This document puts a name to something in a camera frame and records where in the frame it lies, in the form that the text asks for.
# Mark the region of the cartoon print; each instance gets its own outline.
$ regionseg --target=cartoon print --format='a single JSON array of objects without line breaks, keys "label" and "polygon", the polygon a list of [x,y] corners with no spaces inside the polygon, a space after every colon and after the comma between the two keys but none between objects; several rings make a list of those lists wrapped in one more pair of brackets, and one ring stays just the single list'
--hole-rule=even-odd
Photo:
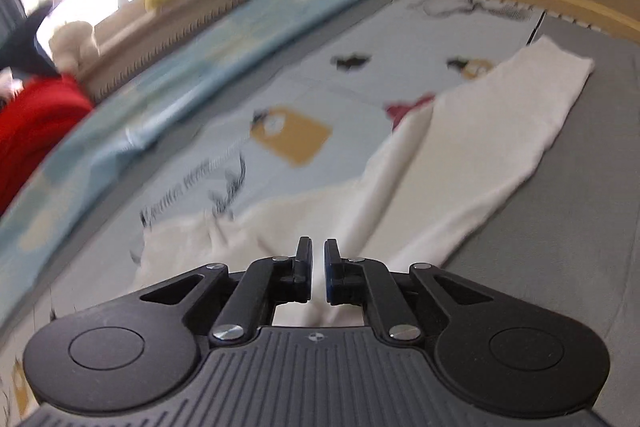
[{"label": "cartoon print", "polygon": [[393,104],[385,105],[386,115],[393,121],[392,130],[396,130],[396,127],[400,125],[402,118],[404,118],[409,113],[409,111],[417,107],[427,105],[428,103],[433,102],[435,98],[435,93],[428,92],[418,98],[418,100],[416,100],[414,103],[396,102]]},{"label": "cartoon print", "polygon": [[332,128],[315,118],[284,106],[254,116],[250,136],[292,167],[308,164],[320,152]]},{"label": "cartoon print", "polygon": [[229,207],[234,202],[240,190],[242,189],[242,186],[244,185],[244,176],[246,174],[246,165],[244,163],[244,158],[242,157],[242,155],[239,156],[240,173],[235,174],[230,169],[225,170],[226,197],[221,197],[213,190],[209,191],[209,199],[215,204],[215,207],[212,208],[213,214],[215,216],[223,216],[226,214],[229,219],[233,219],[234,217],[233,212]]},{"label": "cartoon print", "polygon": [[531,19],[531,11],[526,8],[518,8],[515,4],[503,4],[501,6],[487,6],[481,0],[421,0],[409,4],[409,10],[424,13],[428,17],[445,19],[454,14],[470,15],[475,11],[481,11],[513,21],[523,22]]},{"label": "cartoon print", "polygon": [[29,404],[35,401],[31,388],[27,383],[27,379],[24,376],[24,369],[22,368],[22,362],[15,359],[14,368],[12,370],[12,381],[14,383],[14,396],[18,405],[18,413],[20,418],[24,418],[28,413]]},{"label": "cartoon print", "polygon": [[494,64],[484,58],[454,57],[447,60],[447,69],[458,70],[467,80],[475,80],[493,68]]},{"label": "cartoon print", "polygon": [[359,70],[371,60],[370,55],[353,54],[350,57],[333,57],[331,63],[338,71]]}]

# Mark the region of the red bag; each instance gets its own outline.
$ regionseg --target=red bag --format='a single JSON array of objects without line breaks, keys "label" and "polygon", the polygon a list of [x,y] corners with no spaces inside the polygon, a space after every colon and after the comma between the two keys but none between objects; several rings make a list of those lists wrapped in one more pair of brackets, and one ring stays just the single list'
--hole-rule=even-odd
[{"label": "red bag", "polygon": [[34,78],[0,112],[0,215],[50,150],[93,109],[75,79]]}]

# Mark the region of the teddy bear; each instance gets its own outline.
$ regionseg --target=teddy bear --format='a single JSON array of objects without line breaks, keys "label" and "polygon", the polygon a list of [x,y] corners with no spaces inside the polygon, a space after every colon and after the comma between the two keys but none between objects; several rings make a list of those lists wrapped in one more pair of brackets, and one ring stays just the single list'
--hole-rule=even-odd
[{"label": "teddy bear", "polygon": [[94,27],[84,21],[60,26],[49,39],[49,49],[58,71],[74,76],[100,57]]}]

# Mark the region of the metal screw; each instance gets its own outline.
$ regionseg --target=metal screw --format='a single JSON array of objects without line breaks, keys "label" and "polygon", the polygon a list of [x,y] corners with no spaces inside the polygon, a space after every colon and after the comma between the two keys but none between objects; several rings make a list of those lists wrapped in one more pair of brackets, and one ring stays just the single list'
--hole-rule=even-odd
[{"label": "metal screw", "polygon": [[389,329],[389,336],[396,341],[414,341],[420,333],[420,328],[411,324],[398,324]]},{"label": "metal screw", "polygon": [[211,331],[211,334],[219,341],[234,341],[244,335],[244,329],[237,324],[222,324]]}]

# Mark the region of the gray mattress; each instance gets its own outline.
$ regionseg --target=gray mattress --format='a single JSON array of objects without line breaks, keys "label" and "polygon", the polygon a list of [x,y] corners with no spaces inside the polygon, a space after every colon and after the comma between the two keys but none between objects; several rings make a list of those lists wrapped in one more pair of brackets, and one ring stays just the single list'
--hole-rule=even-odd
[{"label": "gray mattress", "polygon": [[[237,107],[284,66],[389,1],[367,0],[334,18],[172,129],[79,223],[40,287],[204,123]],[[466,241],[447,268],[572,316],[600,334],[611,353],[612,371],[596,410],[615,426],[631,427],[640,418],[640,48],[549,16],[536,37],[541,35],[593,57],[596,69],[537,172]]]}]

